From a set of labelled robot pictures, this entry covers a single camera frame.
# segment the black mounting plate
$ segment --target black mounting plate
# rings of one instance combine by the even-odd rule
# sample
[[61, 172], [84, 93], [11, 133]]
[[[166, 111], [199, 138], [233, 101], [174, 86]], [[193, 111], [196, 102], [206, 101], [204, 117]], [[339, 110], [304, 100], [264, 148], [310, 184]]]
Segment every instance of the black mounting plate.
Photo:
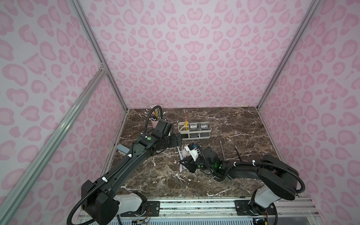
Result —
[[[147, 201], [144, 217], [146, 217], [148, 215], [149, 211], [147, 208], [150, 209], [150, 216], [159, 216], [159, 211], [160, 211], [160, 202], [159, 201]], [[134, 212], [124, 212], [124, 213], [121, 213], [120, 216], [121, 217], [136, 217]]]
[[[238, 214], [238, 216], [249, 216], [248, 213], [245, 213], [242, 211], [243, 206], [248, 205], [249, 200], [235, 200], [234, 203], [235, 203], [236, 213]], [[275, 210], [273, 208], [271, 208], [271, 206], [267, 207], [266, 209], [267, 209], [267, 213], [269, 215], [275, 215]], [[262, 211], [261, 215], [266, 216], [266, 212]]]

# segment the white organizer tray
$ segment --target white organizer tray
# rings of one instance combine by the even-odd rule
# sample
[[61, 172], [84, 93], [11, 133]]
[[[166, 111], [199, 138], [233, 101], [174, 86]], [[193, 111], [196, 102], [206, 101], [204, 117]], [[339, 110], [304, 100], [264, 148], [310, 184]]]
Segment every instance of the white organizer tray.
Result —
[[208, 139], [210, 138], [212, 130], [210, 122], [188, 122], [187, 126], [185, 125], [185, 122], [179, 122], [177, 128], [183, 140]]

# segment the brown marble surface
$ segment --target brown marble surface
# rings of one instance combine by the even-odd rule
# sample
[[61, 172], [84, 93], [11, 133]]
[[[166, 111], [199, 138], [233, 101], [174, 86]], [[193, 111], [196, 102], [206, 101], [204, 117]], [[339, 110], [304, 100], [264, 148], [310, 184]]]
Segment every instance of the brown marble surface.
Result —
[[[222, 146], [227, 159], [238, 159], [234, 149], [236, 145], [243, 161], [260, 160], [270, 154], [278, 157], [265, 131], [265, 128], [254, 107], [242, 108], [179, 108], [163, 109], [164, 118], [174, 124], [177, 132], [177, 123], [209, 121], [212, 126], [209, 139], [194, 140], [202, 148], [211, 146], [222, 159]], [[144, 129], [145, 109], [131, 109], [121, 134], [119, 144], [129, 147]], [[115, 165], [123, 157], [116, 153], [113, 161]], [[234, 179], [217, 182], [209, 175], [199, 170], [194, 174], [188, 170], [180, 173], [180, 160], [177, 148], [171, 148], [150, 157], [124, 183], [119, 194], [128, 194], [131, 191], [141, 191], [147, 197], [186, 197], [186, 196], [239, 196], [251, 195], [262, 186], [262, 182], [255, 179]]]

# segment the pink leopard print wall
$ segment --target pink leopard print wall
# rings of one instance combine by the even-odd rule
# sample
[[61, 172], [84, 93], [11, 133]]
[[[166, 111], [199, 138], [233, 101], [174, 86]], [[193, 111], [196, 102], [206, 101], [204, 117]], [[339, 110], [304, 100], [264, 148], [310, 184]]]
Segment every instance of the pink leopard print wall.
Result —
[[359, 12], [325, 1], [261, 110], [328, 225], [360, 219]]
[[65, 224], [81, 185], [100, 176], [123, 113], [104, 77], [10, 224]]
[[257, 105], [309, 0], [81, 0], [129, 108]]
[[98, 69], [66, 0], [0, 2], [0, 204]]

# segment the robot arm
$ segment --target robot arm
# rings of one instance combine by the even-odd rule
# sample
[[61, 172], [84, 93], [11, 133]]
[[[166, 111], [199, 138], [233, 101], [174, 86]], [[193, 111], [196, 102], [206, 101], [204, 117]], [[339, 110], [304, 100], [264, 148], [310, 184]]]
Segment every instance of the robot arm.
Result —
[[[132, 211], [142, 215], [147, 199], [140, 193], [116, 196], [118, 190], [146, 159], [156, 154], [157, 150], [181, 146], [181, 144], [180, 133], [173, 133], [173, 125], [166, 120], [160, 119], [156, 128], [149, 133], [145, 129], [144, 133], [130, 146], [128, 154], [109, 172], [95, 182], [88, 180], [82, 185], [81, 200], [69, 213], [67, 225], [74, 225], [71, 219], [80, 206], [93, 218], [82, 225], [88, 225], [94, 221], [100, 225], [106, 225], [117, 214], [123, 212]], [[191, 156], [184, 158], [180, 163], [192, 173], [196, 169], [202, 169], [208, 170], [217, 181], [224, 181], [226, 177], [230, 179], [255, 178], [265, 183], [261, 189], [253, 193], [248, 204], [243, 204], [237, 209], [247, 215], [260, 215], [274, 201], [281, 198], [294, 200], [296, 193], [305, 190], [298, 172], [272, 156], [265, 156], [261, 162], [253, 161], [252, 163], [220, 161], [216, 152], [210, 147], [202, 150], [198, 144], [192, 143], [185, 146], [185, 149], [191, 153]], [[299, 190], [296, 190], [297, 182], [301, 184]]]
[[[210, 147], [203, 150], [198, 144], [185, 146], [190, 156], [180, 163], [194, 173], [196, 169], [209, 170], [217, 181], [224, 181], [226, 177], [253, 178], [262, 180], [265, 185], [255, 190], [247, 205], [243, 205], [242, 212], [250, 215], [260, 215], [262, 211], [279, 199], [294, 200], [296, 193], [305, 191], [305, 184], [292, 167], [273, 156], [266, 155], [261, 162], [220, 161], [216, 152]], [[296, 189], [299, 181], [301, 188]]]
[[116, 197], [121, 185], [130, 175], [156, 151], [181, 146], [180, 133], [173, 133], [173, 125], [160, 119], [156, 128], [149, 133], [141, 134], [130, 146], [130, 151], [106, 174], [95, 182], [87, 180], [81, 187], [81, 200], [70, 212], [67, 224], [71, 222], [75, 211], [82, 206], [93, 219], [100, 225], [108, 224], [117, 214], [128, 211], [144, 213], [147, 199], [140, 193], [131, 193]]

